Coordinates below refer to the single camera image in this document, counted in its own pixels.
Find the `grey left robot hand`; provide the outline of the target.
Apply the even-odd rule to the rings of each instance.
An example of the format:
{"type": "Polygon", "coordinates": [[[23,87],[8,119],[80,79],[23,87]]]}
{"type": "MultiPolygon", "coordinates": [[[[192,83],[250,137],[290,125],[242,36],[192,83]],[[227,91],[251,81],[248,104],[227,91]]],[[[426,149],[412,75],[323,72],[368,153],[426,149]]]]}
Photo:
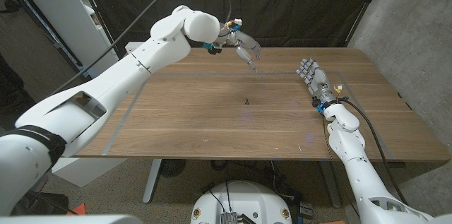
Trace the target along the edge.
{"type": "Polygon", "coordinates": [[[220,23],[220,32],[217,39],[211,43],[208,52],[216,55],[221,53],[224,45],[235,47],[235,52],[239,58],[246,62],[252,73],[258,73],[256,65],[249,53],[253,52],[255,57],[261,57],[261,46],[251,36],[243,33],[238,29],[240,24],[234,21],[228,23],[220,23]]]}

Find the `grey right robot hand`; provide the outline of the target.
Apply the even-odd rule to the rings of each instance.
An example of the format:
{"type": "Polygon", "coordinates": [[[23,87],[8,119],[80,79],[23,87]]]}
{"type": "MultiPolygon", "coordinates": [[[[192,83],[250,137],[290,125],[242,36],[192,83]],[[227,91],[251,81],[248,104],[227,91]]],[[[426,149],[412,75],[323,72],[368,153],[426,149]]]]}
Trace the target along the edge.
{"type": "Polygon", "coordinates": [[[333,88],[325,71],[312,57],[303,59],[296,73],[306,83],[307,89],[312,95],[313,107],[326,107],[332,102],[337,102],[337,97],[333,94],[333,88]]]}

